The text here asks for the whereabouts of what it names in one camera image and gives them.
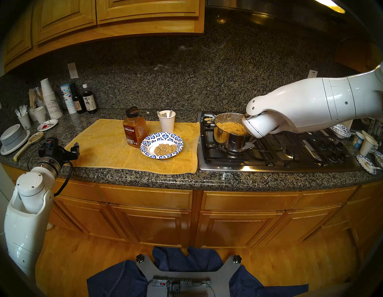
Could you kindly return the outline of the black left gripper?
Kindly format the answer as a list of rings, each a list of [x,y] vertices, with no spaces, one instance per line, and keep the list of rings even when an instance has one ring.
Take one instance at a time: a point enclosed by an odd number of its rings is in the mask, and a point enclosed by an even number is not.
[[[80,146],[76,142],[74,146],[70,149],[70,156],[65,153],[65,149],[62,147],[40,147],[39,148],[39,157],[40,162],[48,163],[57,168],[62,168],[64,164],[69,163],[70,161],[77,160],[80,155]]]

